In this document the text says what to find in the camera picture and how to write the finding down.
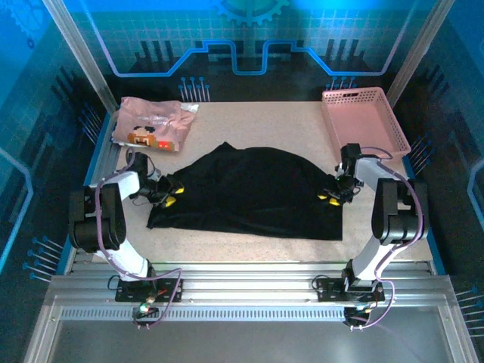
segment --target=beige table surface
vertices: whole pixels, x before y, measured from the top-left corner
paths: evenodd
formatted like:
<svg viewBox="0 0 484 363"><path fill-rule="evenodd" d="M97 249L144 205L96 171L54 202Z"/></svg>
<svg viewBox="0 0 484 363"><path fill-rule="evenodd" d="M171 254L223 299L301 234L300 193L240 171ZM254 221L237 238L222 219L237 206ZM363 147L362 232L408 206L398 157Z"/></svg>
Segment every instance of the beige table surface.
<svg viewBox="0 0 484 363"><path fill-rule="evenodd" d="M200 105L183 150L166 153L144 148L163 174L192 164L224 141L236 148L268 146L305 157L322 170L334 172L337 164L321 115L320 102L235 102ZM125 151L118 168L124 166ZM404 172L402 163L390 166ZM371 236L374 192L366 187L353 203L343 208L343 240L300 240L189 231L174 228L146 228L150 204L123 203L128 239L152 262L342 262L354 258ZM426 240L403 251L397 259L432 259Z"/></svg>

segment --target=pink plastic basket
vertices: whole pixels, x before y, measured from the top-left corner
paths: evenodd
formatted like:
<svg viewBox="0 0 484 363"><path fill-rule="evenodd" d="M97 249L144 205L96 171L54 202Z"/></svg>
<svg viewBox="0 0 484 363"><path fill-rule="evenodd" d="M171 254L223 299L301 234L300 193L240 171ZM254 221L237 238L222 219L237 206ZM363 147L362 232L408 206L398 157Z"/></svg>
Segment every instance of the pink plastic basket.
<svg viewBox="0 0 484 363"><path fill-rule="evenodd" d="M348 143L381 147L400 160L411 151L383 89L380 87L323 92L323 119L330 135L334 156ZM379 157L384 153L368 150Z"/></svg>

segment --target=metal bracket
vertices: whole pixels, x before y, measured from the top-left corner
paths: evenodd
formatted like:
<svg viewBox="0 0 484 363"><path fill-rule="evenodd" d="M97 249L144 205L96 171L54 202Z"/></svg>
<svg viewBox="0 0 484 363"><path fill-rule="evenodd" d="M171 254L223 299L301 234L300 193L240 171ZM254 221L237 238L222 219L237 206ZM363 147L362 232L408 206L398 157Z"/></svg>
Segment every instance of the metal bracket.
<svg viewBox="0 0 484 363"><path fill-rule="evenodd" d="M341 278L317 278L316 281L318 302L357 302L375 303L385 301L383 285L378 283L374 292L345 292L343 280Z"/></svg>
<svg viewBox="0 0 484 363"><path fill-rule="evenodd" d="M118 288L116 289L115 301L118 303L143 303L146 301L153 291L165 291L158 295L155 300L156 303L167 303L173 293L176 285L176 278L161 278L156 281L122 281L119 280ZM180 284L173 298L174 303L179 303L182 300L183 280Z"/></svg>

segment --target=clothing package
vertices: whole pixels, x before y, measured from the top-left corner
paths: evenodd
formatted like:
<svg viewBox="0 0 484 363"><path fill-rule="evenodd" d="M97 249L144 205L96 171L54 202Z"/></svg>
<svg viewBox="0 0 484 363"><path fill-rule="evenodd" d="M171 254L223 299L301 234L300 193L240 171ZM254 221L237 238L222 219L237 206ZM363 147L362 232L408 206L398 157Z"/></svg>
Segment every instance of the clothing package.
<svg viewBox="0 0 484 363"><path fill-rule="evenodd" d="M128 146L180 151L197 110L198 104L124 97L113 115L116 125L112 140Z"/></svg>

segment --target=black garment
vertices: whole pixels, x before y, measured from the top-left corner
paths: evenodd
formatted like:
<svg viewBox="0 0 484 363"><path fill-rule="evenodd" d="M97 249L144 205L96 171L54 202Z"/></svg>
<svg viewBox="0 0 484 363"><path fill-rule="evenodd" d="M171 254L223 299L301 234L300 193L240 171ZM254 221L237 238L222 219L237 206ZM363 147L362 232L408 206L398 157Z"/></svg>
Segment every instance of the black garment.
<svg viewBox="0 0 484 363"><path fill-rule="evenodd" d="M174 177L185 192L168 208L154 207L149 228L341 240L343 208L318 199L334 177L297 155L224 143Z"/></svg>

